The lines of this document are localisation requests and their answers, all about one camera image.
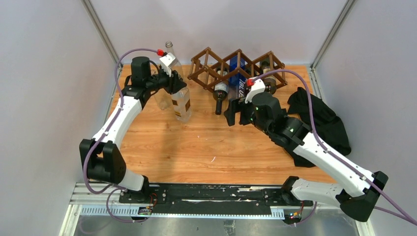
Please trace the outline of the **tall clear glass bottle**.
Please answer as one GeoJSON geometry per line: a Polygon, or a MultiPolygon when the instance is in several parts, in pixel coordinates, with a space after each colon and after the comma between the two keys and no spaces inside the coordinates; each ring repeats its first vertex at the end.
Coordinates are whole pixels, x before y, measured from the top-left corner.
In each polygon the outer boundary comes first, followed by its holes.
{"type": "Polygon", "coordinates": [[[159,109],[166,110],[172,107],[170,94],[166,92],[164,88],[160,88],[158,91],[153,92],[151,95],[155,99],[159,109]]]}

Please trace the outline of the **clear bottle with dark label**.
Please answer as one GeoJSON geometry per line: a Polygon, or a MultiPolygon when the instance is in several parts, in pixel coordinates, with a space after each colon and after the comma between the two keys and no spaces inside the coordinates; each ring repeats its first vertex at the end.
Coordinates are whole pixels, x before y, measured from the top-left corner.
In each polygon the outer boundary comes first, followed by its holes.
{"type": "Polygon", "coordinates": [[[166,47],[166,52],[168,54],[172,54],[172,56],[175,58],[175,60],[172,64],[172,69],[176,70],[178,72],[178,74],[181,76],[182,79],[185,79],[182,64],[179,61],[179,59],[178,59],[178,57],[177,57],[177,55],[174,51],[173,43],[171,41],[167,41],[165,43],[165,47],[166,47]]]}

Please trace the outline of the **clear whisky bottle black label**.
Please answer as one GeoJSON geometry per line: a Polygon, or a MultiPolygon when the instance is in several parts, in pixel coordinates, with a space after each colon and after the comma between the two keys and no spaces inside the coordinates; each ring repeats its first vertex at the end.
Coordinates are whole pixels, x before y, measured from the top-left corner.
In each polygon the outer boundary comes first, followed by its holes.
{"type": "Polygon", "coordinates": [[[184,123],[188,122],[191,117],[189,89],[184,87],[178,92],[171,94],[171,100],[177,120],[184,123]]]}

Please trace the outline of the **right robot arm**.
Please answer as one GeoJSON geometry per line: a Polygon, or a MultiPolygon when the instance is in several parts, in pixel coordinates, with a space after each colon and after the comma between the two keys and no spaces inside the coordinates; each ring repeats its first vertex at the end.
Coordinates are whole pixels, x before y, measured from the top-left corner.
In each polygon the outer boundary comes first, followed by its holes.
{"type": "Polygon", "coordinates": [[[236,113],[240,113],[240,125],[254,125],[287,153],[310,161],[336,180],[329,184],[290,176],[281,187],[283,203],[291,206],[297,201],[314,201],[339,207],[356,221],[370,218],[380,196],[378,190],[388,181],[385,173],[372,173],[345,157],[336,158],[337,151],[324,149],[325,142],[314,136],[311,127],[288,116],[279,100],[267,92],[255,95],[250,102],[231,99],[224,112],[229,126],[235,124],[236,113]]]}

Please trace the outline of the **blue square bottle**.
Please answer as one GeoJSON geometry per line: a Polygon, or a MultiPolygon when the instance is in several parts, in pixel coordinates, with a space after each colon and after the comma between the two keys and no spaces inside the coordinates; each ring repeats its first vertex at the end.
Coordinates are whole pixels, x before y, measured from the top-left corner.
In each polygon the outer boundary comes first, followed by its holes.
{"type": "MultiPolygon", "coordinates": [[[[238,57],[234,56],[230,59],[230,67],[229,71],[232,72],[236,69],[236,67],[240,65],[242,69],[245,68],[245,61],[244,59],[240,59],[240,63],[238,63],[238,57]]],[[[228,99],[236,99],[244,97],[245,90],[244,84],[246,82],[246,78],[241,75],[239,72],[228,79],[228,99]]]]}

